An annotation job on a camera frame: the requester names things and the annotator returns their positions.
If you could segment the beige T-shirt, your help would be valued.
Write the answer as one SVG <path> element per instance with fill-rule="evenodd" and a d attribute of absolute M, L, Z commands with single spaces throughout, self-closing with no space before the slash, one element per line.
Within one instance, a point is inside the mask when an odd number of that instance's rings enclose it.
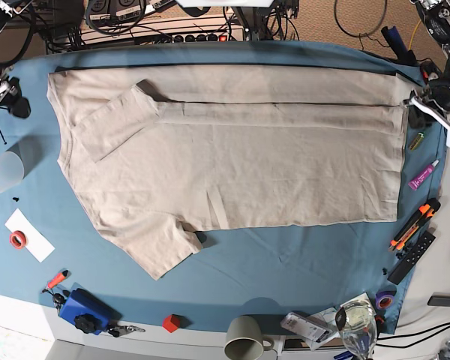
<path fill-rule="evenodd" d="M 199 231 L 391 222 L 401 75 L 182 65 L 48 77 L 58 164 L 93 227 L 159 279 Z"/>

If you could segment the yellow green battery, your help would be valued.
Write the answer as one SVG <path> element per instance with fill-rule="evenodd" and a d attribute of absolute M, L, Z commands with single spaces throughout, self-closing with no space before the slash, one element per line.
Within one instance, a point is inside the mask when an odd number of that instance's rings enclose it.
<path fill-rule="evenodd" d="M 409 150 L 411 152 L 415 151 L 422 144 L 425 136 L 426 136 L 426 132 L 425 131 L 418 132 L 415 135 L 415 137 L 412 140 L 412 142 L 409 144 Z"/>

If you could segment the purple tube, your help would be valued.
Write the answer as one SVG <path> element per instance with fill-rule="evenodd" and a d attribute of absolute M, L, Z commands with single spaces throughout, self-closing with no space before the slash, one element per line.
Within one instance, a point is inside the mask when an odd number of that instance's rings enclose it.
<path fill-rule="evenodd" d="M 429 163 L 417 176 L 409 181 L 408 186 L 416 191 L 422 183 L 433 173 L 440 161 L 436 159 L 435 161 Z"/>

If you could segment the frosted plastic cup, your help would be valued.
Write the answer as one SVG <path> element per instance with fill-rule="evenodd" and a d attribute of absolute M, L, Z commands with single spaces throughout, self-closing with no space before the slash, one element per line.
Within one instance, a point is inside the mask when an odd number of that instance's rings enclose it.
<path fill-rule="evenodd" d="M 0 194 L 18 185 L 24 175 L 25 169 L 18 154 L 6 151 L 0 155 Z"/>

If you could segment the orange black utility knife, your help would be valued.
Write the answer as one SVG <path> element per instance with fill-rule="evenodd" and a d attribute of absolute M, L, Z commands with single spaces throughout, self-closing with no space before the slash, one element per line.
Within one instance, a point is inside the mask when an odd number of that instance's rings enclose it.
<path fill-rule="evenodd" d="M 391 240 L 389 250 L 401 251 L 408 240 L 436 214 L 440 206 L 437 198 L 430 198 L 421 205 Z"/>

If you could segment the white paper sheet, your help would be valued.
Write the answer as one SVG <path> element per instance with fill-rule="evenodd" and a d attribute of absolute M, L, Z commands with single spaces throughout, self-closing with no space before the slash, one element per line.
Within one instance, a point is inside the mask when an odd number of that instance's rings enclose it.
<path fill-rule="evenodd" d="M 39 263 L 42 263 L 55 250 L 54 246 L 32 226 L 18 208 L 4 225 L 10 233 L 19 230 L 25 234 L 28 244 L 23 249 L 27 249 Z"/>

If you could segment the black remote control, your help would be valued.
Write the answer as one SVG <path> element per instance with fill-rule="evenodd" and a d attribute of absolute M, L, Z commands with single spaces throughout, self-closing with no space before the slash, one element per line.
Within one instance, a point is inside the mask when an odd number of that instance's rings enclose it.
<path fill-rule="evenodd" d="M 417 262 L 423 257 L 427 249 L 435 240 L 435 235 L 425 231 L 418 238 L 412 248 L 400 260 L 388 275 L 387 280 L 394 285 L 398 285 L 415 267 Z"/>

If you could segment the blue table cloth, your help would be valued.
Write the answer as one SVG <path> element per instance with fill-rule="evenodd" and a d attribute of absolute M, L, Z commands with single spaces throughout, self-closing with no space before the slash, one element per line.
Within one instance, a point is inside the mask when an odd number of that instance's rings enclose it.
<path fill-rule="evenodd" d="M 290 311 L 314 313 L 386 283 L 383 269 L 395 257 L 387 238 L 397 223 L 236 229 L 199 235 L 203 250 L 160 280 L 152 279 L 124 251 L 102 239 L 62 175 L 59 125 L 47 100 L 49 74 L 64 69 L 138 68 L 168 65 L 290 65 L 400 74 L 421 81 L 417 67 L 396 64 L 356 49 L 304 41 L 183 43 L 99 49 L 20 61 L 18 77 L 31 104 L 20 120 L 0 111 L 0 154 L 19 152 L 25 179 L 0 195 L 0 296 L 26 315 L 26 303 L 50 306 L 44 284 L 61 269 L 66 286 L 82 287 L 117 310 L 124 320 L 160 325 L 170 314 L 189 329 L 225 331 L 232 319 L 253 314 L 268 333 Z M 9 242 L 5 222 L 19 209 L 55 248 L 38 262 Z"/>

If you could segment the red tape roll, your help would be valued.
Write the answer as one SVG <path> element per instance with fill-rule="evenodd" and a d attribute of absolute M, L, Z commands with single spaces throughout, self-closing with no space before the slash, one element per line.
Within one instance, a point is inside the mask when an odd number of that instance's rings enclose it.
<path fill-rule="evenodd" d="M 19 230 L 14 231 L 10 234 L 9 242 L 17 250 L 25 248 L 28 244 L 26 235 Z"/>

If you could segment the white power strip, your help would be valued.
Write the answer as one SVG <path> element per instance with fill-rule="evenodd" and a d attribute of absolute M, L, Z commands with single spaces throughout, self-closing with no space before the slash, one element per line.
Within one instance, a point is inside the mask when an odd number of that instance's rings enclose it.
<path fill-rule="evenodd" d="M 201 18 L 148 18 L 123 34 L 105 35 L 86 28 L 82 31 L 82 39 L 85 44 L 89 45 L 108 41 L 135 40 L 154 35 L 162 35 L 166 38 L 174 35 L 185 37 L 189 34 L 216 34 L 220 36 L 228 34 L 229 29 L 232 29 L 232 35 L 234 37 L 239 40 L 242 39 L 242 27 L 237 24 L 227 25 L 227 21 L 218 15 L 204 16 Z"/>

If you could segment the orange marker pen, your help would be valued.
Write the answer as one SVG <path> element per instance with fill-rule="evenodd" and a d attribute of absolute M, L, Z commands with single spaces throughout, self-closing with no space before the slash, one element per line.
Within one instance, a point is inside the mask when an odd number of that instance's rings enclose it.
<path fill-rule="evenodd" d="M 43 293 L 51 293 L 53 288 L 59 285 L 68 277 L 69 271 L 66 269 L 59 272 L 52 280 L 50 280 L 46 287 L 42 290 Z"/>

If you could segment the black power adapter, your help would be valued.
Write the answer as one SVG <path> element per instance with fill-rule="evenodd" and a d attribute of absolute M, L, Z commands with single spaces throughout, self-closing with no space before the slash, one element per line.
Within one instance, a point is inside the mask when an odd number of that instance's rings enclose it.
<path fill-rule="evenodd" d="M 450 293 L 434 293 L 427 301 L 430 307 L 450 308 Z"/>

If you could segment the purple tape roll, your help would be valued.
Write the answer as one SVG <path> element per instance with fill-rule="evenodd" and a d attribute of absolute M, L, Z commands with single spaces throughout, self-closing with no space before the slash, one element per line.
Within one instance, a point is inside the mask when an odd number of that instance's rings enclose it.
<path fill-rule="evenodd" d="M 380 290 L 375 295 L 375 307 L 379 310 L 390 308 L 395 300 L 395 290 Z"/>

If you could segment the clear wine glass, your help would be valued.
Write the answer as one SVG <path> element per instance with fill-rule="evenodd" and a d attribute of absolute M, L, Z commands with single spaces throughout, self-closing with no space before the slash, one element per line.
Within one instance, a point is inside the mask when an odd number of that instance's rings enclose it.
<path fill-rule="evenodd" d="M 377 323 L 369 301 L 356 299 L 344 303 L 335 314 L 335 323 L 344 346 L 357 359 L 372 359 Z"/>

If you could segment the blue box with knob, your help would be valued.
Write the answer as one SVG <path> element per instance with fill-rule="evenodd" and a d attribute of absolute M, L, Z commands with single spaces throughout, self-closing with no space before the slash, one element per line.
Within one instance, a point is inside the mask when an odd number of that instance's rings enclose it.
<path fill-rule="evenodd" d="M 114 310 L 85 289 L 70 292 L 59 311 L 59 317 L 84 334 L 107 332 Z"/>

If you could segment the packaged white device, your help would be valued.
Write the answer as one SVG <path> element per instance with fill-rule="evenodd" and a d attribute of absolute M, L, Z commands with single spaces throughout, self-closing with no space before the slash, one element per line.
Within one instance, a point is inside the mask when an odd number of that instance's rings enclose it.
<path fill-rule="evenodd" d="M 280 322 L 282 329 L 310 341 L 321 343 L 335 332 L 328 325 L 314 317 L 303 317 L 295 312 L 288 313 Z"/>

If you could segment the key bunch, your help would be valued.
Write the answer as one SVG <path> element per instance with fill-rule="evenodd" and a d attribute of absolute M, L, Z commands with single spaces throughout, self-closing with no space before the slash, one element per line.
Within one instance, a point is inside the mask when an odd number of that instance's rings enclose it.
<path fill-rule="evenodd" d="M 129 335 L 134 332 L 145 332 L 144 328 L 137 327 L 135 325 L 111 325 L 107 328 L 107 332 L 114 338 L 120 338 L 121 336 Z"/>

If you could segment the red cube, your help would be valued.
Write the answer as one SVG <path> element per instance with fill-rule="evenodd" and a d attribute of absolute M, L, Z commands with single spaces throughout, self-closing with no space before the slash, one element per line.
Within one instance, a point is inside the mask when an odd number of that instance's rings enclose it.
<path fill-rule="evenodd" d="M 180 317 L 175 314 L 170 314 L 163 320 L 162 327 L 169 333 L 175 332 L 181 327 Z"/>

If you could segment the grey ceramic mug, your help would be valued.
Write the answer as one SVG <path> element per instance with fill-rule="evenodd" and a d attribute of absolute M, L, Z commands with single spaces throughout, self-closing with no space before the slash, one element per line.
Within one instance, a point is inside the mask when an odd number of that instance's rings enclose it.
<path fill-rule="evenodd" d="M 275 341 L 262 334 L 258 322 L 251 316 L 235 318 L 226 333 L 224 354 L 232 360 L 257 360 L 272 350 Z"/>

